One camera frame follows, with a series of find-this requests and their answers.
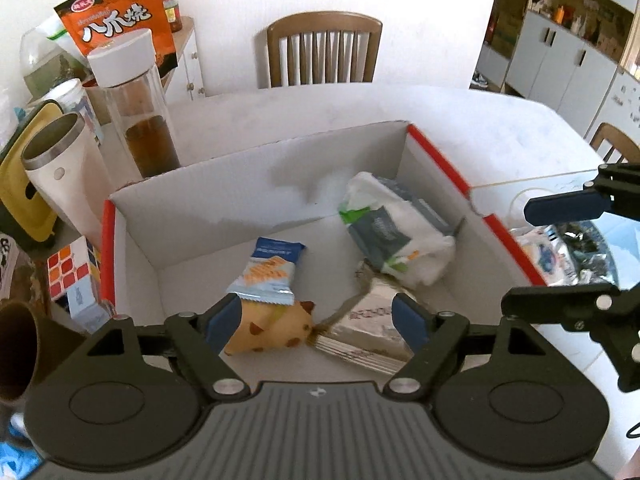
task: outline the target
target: blue wrapper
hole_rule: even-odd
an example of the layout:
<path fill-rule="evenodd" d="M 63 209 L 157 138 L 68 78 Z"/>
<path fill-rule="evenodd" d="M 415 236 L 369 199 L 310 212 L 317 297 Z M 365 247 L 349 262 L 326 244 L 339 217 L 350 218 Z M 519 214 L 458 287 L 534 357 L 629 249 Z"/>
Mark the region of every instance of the blue wrapper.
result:
<path fill-rule="evenodd" d="M 244 300 L 293 305 L 291 282 L 304 248 L 298 242 L 258 238 L 244 272 L 226 291 Z"/>

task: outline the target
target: dining table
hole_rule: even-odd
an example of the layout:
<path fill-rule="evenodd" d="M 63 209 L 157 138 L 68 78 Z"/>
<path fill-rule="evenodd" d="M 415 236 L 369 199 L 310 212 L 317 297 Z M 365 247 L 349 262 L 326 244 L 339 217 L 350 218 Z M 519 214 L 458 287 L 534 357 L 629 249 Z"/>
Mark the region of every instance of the dining table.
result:
<path fill-rule="evenodd" d="M 169 106 L 183 166 L 267 143 L 383 121 L 414 124 L 470 189 L 593 174 L 602 158 L 555 111 L 514 96 L 405 84 L 319 84 L 235 92 Z M 120 137 L 103 126 L 100 147 L 115 187 L 142 178 Z M 69 229 L 63 238 L 74 235 Z M 609 359 L 587 334 L 555 334 L 603 392 L 610 425 L 595 462 L 615 474 L 636 445 L 625 431 L 640 421 L 640 394 L 617 390 Z"/>

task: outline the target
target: green zip seal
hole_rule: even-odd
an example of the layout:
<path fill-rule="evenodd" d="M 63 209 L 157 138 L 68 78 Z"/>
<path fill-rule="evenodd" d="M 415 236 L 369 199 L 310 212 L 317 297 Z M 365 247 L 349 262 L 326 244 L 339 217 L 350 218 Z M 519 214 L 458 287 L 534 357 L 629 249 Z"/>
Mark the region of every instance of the green zip seal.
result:
<path fill-rule="evenodd" d="M 53 36 L 47 36 L 48 40 L 56 41 L 58 38 L 62 38 L 66 34 L 66 28 L 56 32 Z"/>

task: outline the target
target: wooden chair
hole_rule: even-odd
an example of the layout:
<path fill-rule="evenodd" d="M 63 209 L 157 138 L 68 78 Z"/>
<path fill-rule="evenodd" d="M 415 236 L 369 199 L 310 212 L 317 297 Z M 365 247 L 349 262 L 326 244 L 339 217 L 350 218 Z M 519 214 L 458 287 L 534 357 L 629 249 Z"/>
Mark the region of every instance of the wooden chair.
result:
<path fill-rule="evenodd" d="M 618 150 L 620 152 L 620 158 L 617 162 L 622 162 L 626 158 L 628 162 L 634 164 L 640 164 L 640 148 L 633 142 L 624 132 L 621 132 L 615 126 L 608 123 L 602 123 L 598 126 L 596 134 L 591 139 L 590 146 L 598 151 L 598 148 L 602 145 L 602 141 L 606 140 L 611 144 L 611 149 L 605 155 L 604 161 L 609 162 L 613 152 Z"/>
<path fill-rule="evenodd" d="M 353 33 L 351 42 L 351 69 L 350 82 L 356 82 L 356 68 L 358 65 L 358 34 L 369 33 L 367 43 L 367 55 L 364 62 L 363 82 L 370 83 L 373 80 L 373 71 L 376 68 L 378 57 L 378 47 L 380 46 L 380 35 L 382 34 L 382 23 L 375 18 L 355 14 L 354 12 L 337 12 L 325 10 L 322 12 L 301 12 L 281 18 L 277 22 L 271 23 L 267 28 L 267 50 L 269 53 L 269 74 L 271 77 L 271 87 L 282 86 L 282 67 L 280 65 L 280 40 L 287 38 L 287 82 L 290 86 L 295 85 L 296 67 L 294 63 L 294 36 L 298 37 L 299 48 L 299 69 L 300 83 L 309 84 L 307 55 L 308 45 L 305 39 L 307 34 L 311 34 L 311 73 L 312 82 L 322 82 L 322 67 L 318 63 L 318 33 L 325 33 L 324 41 L 324 82 L 334 83 L 336 67 L 332 67 L 334 51 L 331 45 L 331 32 L 338 36 L 338 63 L 337 82 L 347 81 L 347 63 L 345 62 L 345 35 Z"/>

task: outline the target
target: rubik's cube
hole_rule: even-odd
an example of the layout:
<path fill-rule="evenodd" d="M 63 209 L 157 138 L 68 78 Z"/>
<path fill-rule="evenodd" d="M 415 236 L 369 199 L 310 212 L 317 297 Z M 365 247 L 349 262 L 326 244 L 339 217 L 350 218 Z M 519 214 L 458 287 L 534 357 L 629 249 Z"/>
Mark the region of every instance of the rubik's cube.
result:
<path fill-rule="evenodd" d="M 100 283 L 100 252 L 81 236 L 47 260 L 49 294 L 56 301 L 77 280 L 91 274 Z"/>

